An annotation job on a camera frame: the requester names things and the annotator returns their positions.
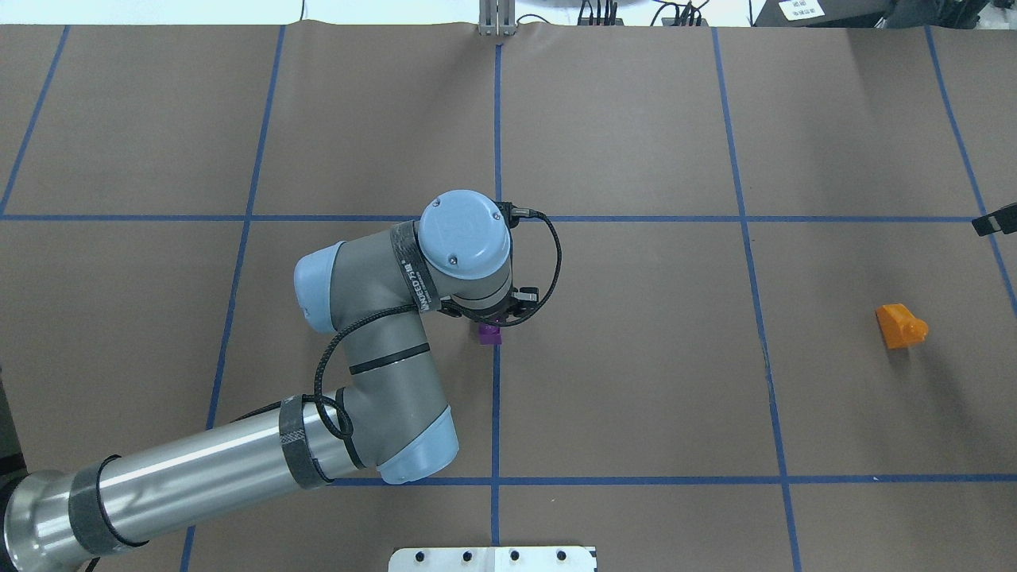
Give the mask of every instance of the light blue cap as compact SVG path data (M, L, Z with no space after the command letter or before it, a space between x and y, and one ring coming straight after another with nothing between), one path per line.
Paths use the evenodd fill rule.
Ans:
M335 334L332 325L332 268L345 240L300 259L293 269L293 288L304 318L315 331Z
M450 190L435 198L420 217L417 239L431 266L463 280L494 274L512 249L501 212L475 190Z
M457 453L459 438L452 422L452 407L445 407L416 439L378 465L378 472L388 484L419 480L448 466Z

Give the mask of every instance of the white sticker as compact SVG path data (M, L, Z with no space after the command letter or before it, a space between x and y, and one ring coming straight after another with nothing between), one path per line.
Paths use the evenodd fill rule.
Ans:
M778 4L788 21L825 16L819 0L784 0Z

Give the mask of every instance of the orange block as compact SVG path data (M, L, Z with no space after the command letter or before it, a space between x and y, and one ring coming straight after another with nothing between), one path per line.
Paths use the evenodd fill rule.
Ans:
M876 308L876 318L883 330L883 341L890 349L900 349L925 341L929 325L918 320L904 304L887 304Z

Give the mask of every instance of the robotic arm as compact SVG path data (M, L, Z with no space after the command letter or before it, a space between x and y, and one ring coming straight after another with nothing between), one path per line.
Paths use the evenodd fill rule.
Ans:
M548 224L560 268L544 215L470 190L445 192L419 221L304 256L294 273L298 302L315 330L338 332L314 394L73 474L18 475L0 491L0 571L72 571L366 466L390 483L445 467L459 442L419 313L488 326L533 316L557 270L539 302L513 286L510 229L528 217ZM325 395L321 377L340 341L353 384Z

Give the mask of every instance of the purple object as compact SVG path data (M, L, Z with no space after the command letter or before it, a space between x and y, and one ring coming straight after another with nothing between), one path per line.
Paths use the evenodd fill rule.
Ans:
M485 346L499 346L501 345L501 328L497 326L488 326L487 324L479 324L477 328L477 334L480 336L480 343Z

